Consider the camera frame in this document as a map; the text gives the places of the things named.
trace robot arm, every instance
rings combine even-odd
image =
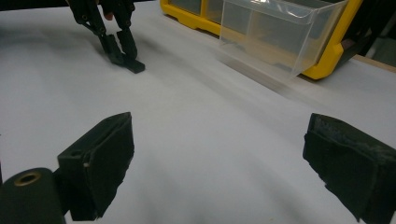
[[[137,48],[129,28],[134,2],[144,1],[151,0],[101,0],[99,2],[106,11],[111,11],[114,14],[117,25],[121,28],[117,32],[121,49],[116,42],[116,37],[106,33],[106,27],[95,0],[68,0],[68,3],[76,22],[87,27],[99,37],[102,47],[112,63],[139,73],[145,70],[145,65],[136,60]],[[0,11],[67,6],[65,0],[0,0]]]

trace yellow bin frame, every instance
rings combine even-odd
[[[186,10],[172,6],[170,0],[160,0],[161,8],[167,15],[177,18],[178,22],[191,29],[206,30],[212,34],[220,35],[221,25],[206,18],[207,0],[201,1],[201,13],[195,15]],[[321,79],[332,73],[344,53],[341,41],[353,18],[359,10],[363,0],[349,0],[346,8],[334,28],[332,36],[323,51],[318,63],[303,72],[303,75],[313,79]]]

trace robotic hand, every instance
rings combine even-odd
[[[58,156],[59,169],[35,168],[0,185],[0,223],[64,224],[102,217],[134,156],[129,112],[102,120]]]
[[[76,22],[87,27],[99,37],[102,47],[112,63],[124,66],[133,73],[139,73],[145,70],[145,65],[136,59],[137,48],[129,27],[131,26],[134,2],[145,1],[152,0],[100,0],[99,2],[104,11],[114,15],[117,25],[121,28],[121,31],[117,32],[121,49],[116,42],[116,37],[106,34],[106,27],[95,0],[68,0],[67,2],[64,0],[0,0],[0,11],[70,6]]]

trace clear plastic bin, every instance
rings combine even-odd
[[[169,0],[169,4],[196,15],[201,14],[201,0]]]
[[[221,47],[277,80],[317,63],[347,1],[224,0]]]
[[[215,23],[221,24],[223,0],[206,0],[205,17]]]

